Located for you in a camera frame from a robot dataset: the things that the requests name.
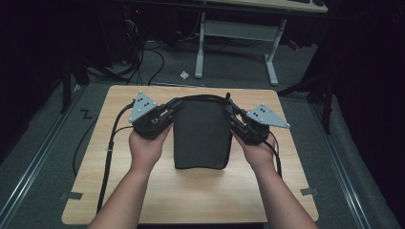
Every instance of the gray carpet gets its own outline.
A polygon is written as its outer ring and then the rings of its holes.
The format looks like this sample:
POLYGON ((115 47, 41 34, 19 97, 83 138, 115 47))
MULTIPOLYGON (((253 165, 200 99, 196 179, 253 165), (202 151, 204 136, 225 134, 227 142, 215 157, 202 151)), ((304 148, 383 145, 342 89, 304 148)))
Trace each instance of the gray carpet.
MULTIPOLYGON (((250 47, 260 52, 262 46, 250 47)), ((301 79, 316 47, 303 48, 297 52, 281 46, 274 59, 280 85, 271 87, 266 75, 266 66, 260 54, 248 51, 240 52, 239 48, 226 47, 224 50, 207 51, 203 79, 193 77, 196 59, 196 47, 177 48, 161 45, 157 51, 164 56, 164 67, 154 79, 154 84, 182 84, 191 86, 222 88, 255 88, 283 90, 301 79), (190 73, 189 78, 180 78, 180 73, 190 73)), ((160 67, 161 59, 153 52, 144 52, 140 68, 143 84, 149 80, 160 67)), ((137 81, 135 75, 132 84, 137 81)), ((76 147, 95 120, 103 100, 111 85, 118 84, 106 78, 93 77, 91 84, 84 89, 84 94, 76 104, 57 136, 49 157, 32 184, 15 213, 9 228, 85 228, 85 225, 64 225, 61 216, 66 204, 60 199, 62 192, 72 189, 75 181, 73 157, 76 147)), ((282 97, 281 102, 291 133, 302 160, 309 186, 316 188, 319 194, 314 197, 319 212, 317 224, 320 228, 357 228, 349 204, 342 192, 328 153, 328 146, 319 129, 318 119, 313 115, 304 94, 292 94, 282 97)), ((29 130, 24 134, 9 158, 0 167, 0 205, 4 206, 13 188, 29 166, 36 151, 45 139, 47 132, 58 117, 61 109, 61 87, 59 86, 47 103, 32 119, 29 130)), ((351 176, 354 187, 359 194, 365 211, 373 228, 399 228, 391 211, 385 205, 373 179, 367 171, 361 157, 353 146, 349 131, 334 101, 334 112, 331 118, 332 138, 344 165, 351 176)), ((78 167, 91 136, 89 132, 78 149, 75 161, 78 167)))

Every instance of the small white object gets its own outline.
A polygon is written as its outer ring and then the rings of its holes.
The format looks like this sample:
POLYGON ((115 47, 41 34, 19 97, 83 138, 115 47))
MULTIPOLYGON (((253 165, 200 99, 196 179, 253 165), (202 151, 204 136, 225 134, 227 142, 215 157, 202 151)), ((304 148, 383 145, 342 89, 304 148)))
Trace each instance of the small white object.
POLYGON ((190 74, 186 73, 185 71, 182 71, 182 73, 180 74, 180 77, 182 79, 186 79, 188 77, 188 75, 190 75, 190 74))

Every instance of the black padding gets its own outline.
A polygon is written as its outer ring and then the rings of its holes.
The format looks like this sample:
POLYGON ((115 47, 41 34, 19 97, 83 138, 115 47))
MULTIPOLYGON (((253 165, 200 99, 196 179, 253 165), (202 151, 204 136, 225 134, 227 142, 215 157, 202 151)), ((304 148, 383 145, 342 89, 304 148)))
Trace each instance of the black padding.
POLYGON ((174 160, 177 169, 223 169, 232 134, 224 104, 184 100, 174 115, 174 160))

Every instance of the hand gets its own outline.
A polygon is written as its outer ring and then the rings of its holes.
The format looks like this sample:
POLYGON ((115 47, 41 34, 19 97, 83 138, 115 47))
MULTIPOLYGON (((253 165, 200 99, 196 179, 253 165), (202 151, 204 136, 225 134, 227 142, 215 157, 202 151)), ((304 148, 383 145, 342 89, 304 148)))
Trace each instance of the hand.
MULTIPOLYGON (((246 145, 238 135, 236 135, 233 131, 232 134, 235 136, 236 140, 242 146, 242 149, 245 153, 245 158, 247 162, 252 167, 253 171, 261 170, 261 168, 274 168, 273 162, 273 152, 265 145, 265 143, 261 143, 259 145, 246 145)), ((268 135, 266 140, 271 146, 275 146, 275 139, 273 135, 268 135)))
POLYGON ((143 138, 134 131, 129 135, 129 149, 132 156, 130 170, 141 170, 146 173, 152 171, 156 162, 160 159, 164 140, 171 128, 172 125, 153 140, 143 138))

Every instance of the forearm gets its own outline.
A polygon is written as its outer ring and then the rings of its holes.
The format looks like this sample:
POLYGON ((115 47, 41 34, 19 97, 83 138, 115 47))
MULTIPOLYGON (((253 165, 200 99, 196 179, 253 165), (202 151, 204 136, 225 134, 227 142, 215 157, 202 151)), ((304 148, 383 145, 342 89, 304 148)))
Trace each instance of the forearm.
POLYGON ((89 228, 137 228, 150 173, 130 170, 89 228))
POLYGON ((255 170, 255 175, 271 228, 317 228, 274 168, 255 170))

